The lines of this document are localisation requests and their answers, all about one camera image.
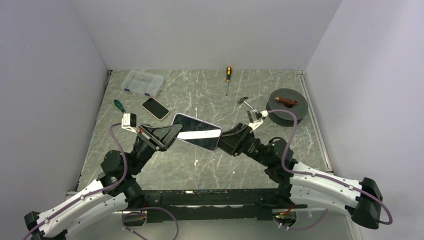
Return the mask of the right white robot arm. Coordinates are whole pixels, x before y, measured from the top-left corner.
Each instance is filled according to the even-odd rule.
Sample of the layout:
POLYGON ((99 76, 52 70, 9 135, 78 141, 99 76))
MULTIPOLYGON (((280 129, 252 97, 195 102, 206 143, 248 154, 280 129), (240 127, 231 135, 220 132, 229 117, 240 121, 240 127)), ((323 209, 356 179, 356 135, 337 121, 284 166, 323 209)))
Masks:
POLYGON ((378 229, 383 196, 373 179, 351 180, 316 170, 293 158, 293 151, 281 137, 263 144, 252 128, 238 123, 220 137, 218 148, 234 157, 245 154, 265 166, 265 174, 278 184, 275 202, 291 205, 318 205, 349 216, 368 229, 378 229))

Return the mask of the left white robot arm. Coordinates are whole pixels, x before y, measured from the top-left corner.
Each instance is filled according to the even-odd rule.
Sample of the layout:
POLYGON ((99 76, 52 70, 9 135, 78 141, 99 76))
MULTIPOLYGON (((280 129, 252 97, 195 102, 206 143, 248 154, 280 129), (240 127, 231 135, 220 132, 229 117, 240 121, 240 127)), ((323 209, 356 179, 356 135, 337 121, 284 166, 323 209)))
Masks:
POLYGON ((108 131, 118 147, 104 156, 102 173, 84 189, 44 212, 32 211, 24 216, 27 240, 65 240, 76 228, 86 227, 116 211, 143 211, 146 195, 135 176, 156 152, 164 152, 181 132, 181 124, 163 127, 140 125, 128 127, 136 133, 131 152, 124 151, 113 129, 108 131))

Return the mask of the phone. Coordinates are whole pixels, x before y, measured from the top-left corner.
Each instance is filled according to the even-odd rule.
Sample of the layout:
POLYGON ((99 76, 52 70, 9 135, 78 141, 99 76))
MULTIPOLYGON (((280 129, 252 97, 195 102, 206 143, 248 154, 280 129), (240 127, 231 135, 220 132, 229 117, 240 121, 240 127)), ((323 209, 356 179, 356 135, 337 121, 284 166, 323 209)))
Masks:
POLYGON ((142 103, 142 107, 159 121, 162 121, 170 114, 170 110, 153 97, 146 99, 142 103))
POLYGON ((183 126, 177 139, 210 151, 218 147, 223 133, 221 127, 183 113, 176 113, 172 124, 183 126))

